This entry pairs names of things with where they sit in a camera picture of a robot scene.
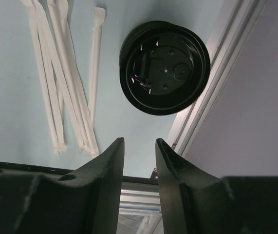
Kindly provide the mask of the stack of black lids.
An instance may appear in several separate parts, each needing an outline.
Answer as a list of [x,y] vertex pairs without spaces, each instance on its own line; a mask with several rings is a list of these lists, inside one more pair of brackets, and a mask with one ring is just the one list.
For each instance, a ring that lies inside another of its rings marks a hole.
[[138,110],[155,116],[193,104],[208,83],[210,67],[209,52],[197,34],[160,20],[131,30],[119,55],[125,97]]

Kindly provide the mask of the white wrapped straw five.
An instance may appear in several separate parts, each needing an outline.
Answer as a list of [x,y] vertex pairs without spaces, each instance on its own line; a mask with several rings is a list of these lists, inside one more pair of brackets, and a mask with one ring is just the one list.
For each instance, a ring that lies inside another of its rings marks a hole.
[[58,99],[58,105],[59,105],[59,109],[60,109],[61,120],[63,121],[64,100],[63,100],[61,87],[60,87],[60,84],[58,81],[56,81],[56,87],[57,87],[57,99]]

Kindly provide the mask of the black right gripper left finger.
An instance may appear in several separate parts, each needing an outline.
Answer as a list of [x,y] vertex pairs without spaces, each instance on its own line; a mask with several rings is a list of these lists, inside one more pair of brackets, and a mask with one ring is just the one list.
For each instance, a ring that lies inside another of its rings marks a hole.
[[124,139],[76,170],[0,162],[0,234],[114,234]]

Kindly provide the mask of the aluminium frame rail right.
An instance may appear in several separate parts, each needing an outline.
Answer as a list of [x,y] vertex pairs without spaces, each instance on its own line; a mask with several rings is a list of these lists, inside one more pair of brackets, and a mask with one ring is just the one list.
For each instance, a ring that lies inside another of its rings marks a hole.
[[180,156],[187,157],[265,4],[264,0],[223,2],[206,43],[211,59],[207,86],[191,106],[176,114],[168,134],[169,145]]

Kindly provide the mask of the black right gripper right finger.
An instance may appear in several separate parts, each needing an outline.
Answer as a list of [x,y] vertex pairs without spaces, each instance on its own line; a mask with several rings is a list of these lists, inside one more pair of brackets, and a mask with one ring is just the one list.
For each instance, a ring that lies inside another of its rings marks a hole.
[[278,176],[217,178],[156,140],[166,234],[278,234]]

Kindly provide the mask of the aluminium frame rail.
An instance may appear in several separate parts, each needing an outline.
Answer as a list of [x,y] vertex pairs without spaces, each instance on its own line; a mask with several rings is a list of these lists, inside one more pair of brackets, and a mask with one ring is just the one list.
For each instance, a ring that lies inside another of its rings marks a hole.
[[180,156],[187,157],[265,4],[264,0],[223,2],[206,43],[211,59],[207,86],[191,106],[176,114],[168,134],[169,145]]
[[161,212],[157,185],[123,182],[120,209],[127,211]]

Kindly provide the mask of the aluminium frame rail front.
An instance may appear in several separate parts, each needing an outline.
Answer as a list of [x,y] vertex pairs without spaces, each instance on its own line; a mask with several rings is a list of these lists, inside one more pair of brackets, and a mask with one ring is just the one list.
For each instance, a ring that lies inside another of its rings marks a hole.
[[127,211],[161,212],[157,185],[123,182],[120,209]]

